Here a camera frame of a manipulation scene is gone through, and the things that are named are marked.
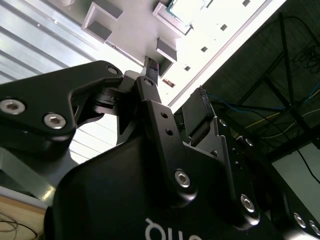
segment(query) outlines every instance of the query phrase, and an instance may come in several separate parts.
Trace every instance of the black cable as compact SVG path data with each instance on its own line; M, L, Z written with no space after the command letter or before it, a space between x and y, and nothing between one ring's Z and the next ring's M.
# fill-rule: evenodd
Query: black cable
M28 226L26 226L26 225L24 225L22 223L15 222L15 221L4 221L4 220L0 220L0 223L17 224L19 226L25 227L26 229L29 229L34 234L34 238L32 238L31 240L34 240L34 239L36 239L38 237L38 234L36 233L35 230L33 230L31 227L28 227Z
M17 221L16 220L14 220L13 218L7 216L6 214L4 214L2 212L0 212L0 215L2 215L4 217L6 217L7 219L10 219L12 222L14 222L13 224L12 223L8 223L8 225L13 227L12 229L10 229L10 230L0 230L0 233L10 233L10 232L13 232L13 231L17 230L18 225L17 225Z
M270 121L268 118L264 117L262 114L256 112L256 111L253 111L253 110L250 110L250 109L247 109L248 111L252 112L252 113L255 113L257 115L259 115L260 117L262 117L263 119L265 119L266 121L268 121L270 124L272 124L273 126L275 126L287 139L288 141L290 141L290 138L288 137L288 135L283 132L280 127L278 127L277 125L275 125L272 121ZM304 158L304 156L302 155L302 153L299 151L298 148L295 147L295 150L298 152L298 154L300 155L300 157L302 158L306 168L308 169L309 173L311 174L311 176L314 178L314 180L316 180L319 184L320 184L320 181L318 180L318 178L314 175L314 173L311 171L306 159Z

